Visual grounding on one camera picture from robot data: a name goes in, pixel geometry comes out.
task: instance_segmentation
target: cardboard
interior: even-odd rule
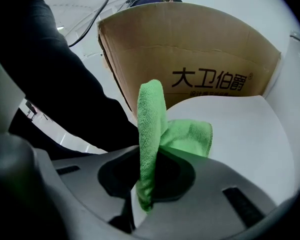
[[[118,12],[98,24],[99,43],[133,114],[140,85],[161,81],[167,109],[196,96],[262,95],[280,52],[222,11],[162,2]]]

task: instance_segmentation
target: black cable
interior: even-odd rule
[[[99,8],[99,10],[96,12],[95,16],[93,17],[93,19],[91,20],[89,26],[85,29],[85,31],[82,33],[82,35],[72,44],[69,45],[69,47],[72,47],[74,45],[76,45],[77,43],[79,43],[89,32],[89,30],[91,29],[92,25],[94,24],[95,20],[97,19],[97,17],[99,16],[99,14],[102,12],[102,10],[106,7],[106,5],[108,4],[109,0],[105,0],[104,3],[101,5],[101,7]]]

